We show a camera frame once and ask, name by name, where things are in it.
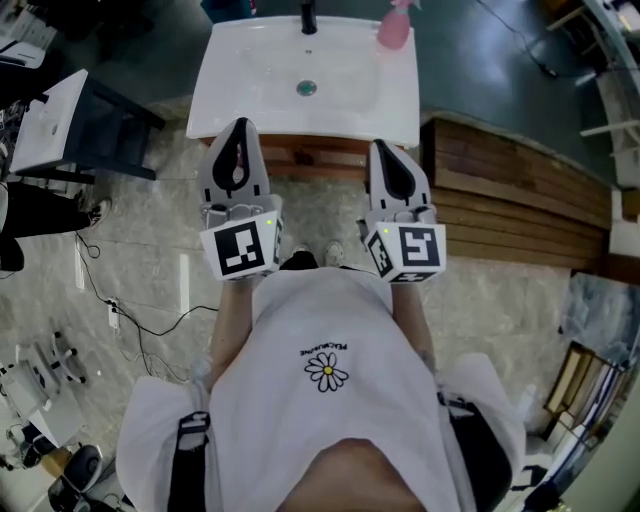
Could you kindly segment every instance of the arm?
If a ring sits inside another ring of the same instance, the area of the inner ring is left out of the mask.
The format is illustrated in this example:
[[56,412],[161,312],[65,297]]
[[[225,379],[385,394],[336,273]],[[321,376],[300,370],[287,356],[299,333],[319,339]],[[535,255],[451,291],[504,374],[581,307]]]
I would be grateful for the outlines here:
[[418,287],[413,284],[391,285],[391,294],[393,319],[427,368],[435,372],[433,342],[422,311]]
[[233,362],[251,333],[253,279],[225,282],[211,336],[212,385]]

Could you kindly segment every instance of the daisy graphic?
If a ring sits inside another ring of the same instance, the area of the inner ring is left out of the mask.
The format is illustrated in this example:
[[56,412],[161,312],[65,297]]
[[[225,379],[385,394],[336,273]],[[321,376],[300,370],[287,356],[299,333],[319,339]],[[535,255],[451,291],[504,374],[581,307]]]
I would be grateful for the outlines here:
[[341,388],[344,381],[349,378],[347,372],[336,368],[336,362],[337,358],[333,352],[328,357],[324,352],[318,352],[316,357],[309,359],[309,365],[304,369],[305,372],[311,374],[312,381],[319,381],[318,390],[321,393],[324,393],[327,389],[335,391]]

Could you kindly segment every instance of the white sink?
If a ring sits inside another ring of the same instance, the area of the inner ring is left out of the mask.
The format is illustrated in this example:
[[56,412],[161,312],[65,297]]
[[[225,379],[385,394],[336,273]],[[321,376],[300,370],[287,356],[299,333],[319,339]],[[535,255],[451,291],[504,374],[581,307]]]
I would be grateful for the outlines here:
[[392,51],[376,40],[379,22],[318,16],[317,26],[315,34],[303,34],[300,16],[214,25],[187,136],[216,136],[244,116],[260,134],[380,138],[417,146],[413,29],[405,46]]

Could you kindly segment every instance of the faucet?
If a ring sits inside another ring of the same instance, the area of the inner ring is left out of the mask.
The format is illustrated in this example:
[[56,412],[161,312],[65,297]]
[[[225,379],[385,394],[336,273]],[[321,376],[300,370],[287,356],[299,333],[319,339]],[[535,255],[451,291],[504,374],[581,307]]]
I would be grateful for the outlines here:
[[302,33],[310,36],[318,31],[316,25],[316,0],[302,0]]

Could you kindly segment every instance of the wooden plank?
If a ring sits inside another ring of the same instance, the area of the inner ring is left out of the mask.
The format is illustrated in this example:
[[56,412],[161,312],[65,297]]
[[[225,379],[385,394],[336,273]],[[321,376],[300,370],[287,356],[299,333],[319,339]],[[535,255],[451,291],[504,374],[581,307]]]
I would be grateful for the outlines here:
[[438,211],[440,211],[441,206],[464,208],[474,212],[490,213],[511,219],[522,219],[545,227],[553,226],[555,229],[577,234],[585,238],[595,238],[598,240],[602,238],[602,231],[598,228],[593,228],[586,224],[564,219],[557,215],[526,206],[481,197],[475,194],[432,188],[431,200],[436,207],[438,207]]
[[531,172],[540,179],[586,196],[604,208],[611,208],[611,187],[526,146],[519,146],[517,152],[531,161]]
[[622,192],[622,216],[635,221],[640,215],[640,190]]
[[601,246],[589,248],[572,247],[558,242],[550,242],[521,235],[512,235],[490,229],[474,228],[450,224],[447,226],[447,241],[475,242],[494,245],[502,248],[526,249],[534,252],[570,256],[572,258],[597,259],[601,254]]
[[504,183],[526,190],[533,190],[535,182],[524,169],[516,169],[511,165],[485,162],[464,155],[453,155],[436,151],[436,169],[444,168],[459,174],[467,174]]
[[602,219],[591,212],[562,203],[537,192],[517,189],[510,185],[495,183],[484,178],[458,174],[447,169],[436,169],[435,186],[461,192],[471,192],[504,201],[531,206],[562,217],[574,219],[603,229],[611,229],[611,219]]
[[292,176],[296,178],[333,178],[363,182],[366,178],[364,167],[322,164],[296,165],[289,162],[265,162],[270,176]]
[[530,263],[576,270],[592,270],[597,266],[597,260],[588,258],[572,258],[557,254],[528,251],[526,249],[505,248],[458,240],[447,240],[447,254],[465,258]]
[[[215,137],[200,139],[204,144],[210,146]],[[320,151],[338,151],[342,153],[352,153],[366,155],[369,152],[371,141],[343,139],[341,137],[320,137],[315,135],[280,135],[266,134],[260,135],[260,145],[275,148],[316,149]]]
[[511,166],[513,172],[526,169],[530,178],[543,180],[572,196],[586,197],[605,212],[611,211],[610,187],[595,178],[521,143],[459,123],[437,119],[435,149]]
[[550,184],[544,180],[536,179],[529,172],[529,164],[520,162],[520,168],[507,166],[506,163],[488,163],[466,156],[451,155],[449,153],[436,152],[436,168],[443,167],[460,174],[467,174],[485,178],[497,183],[512,185],[519,189],[537,192],[543,196],[551,197],[560,202],[570,204],[582,210],[598,215],[605,222],[610,220],[611,208],[604,208],[594,203],[590,198],[584,197],[576,191],[568,191]]
[[529,239],[547,240],[570,247],[579,247],[596,254],[602,249],[603,234],[600,234],[599,238],[586,238],[556,229],[551,225],[543,226],[521,218],[502,217],[492,213],[475,212],[451,206],[438,206],[437,210],[438,222],[446,225],[456,224],[491,229],[502,233],[528,237]]

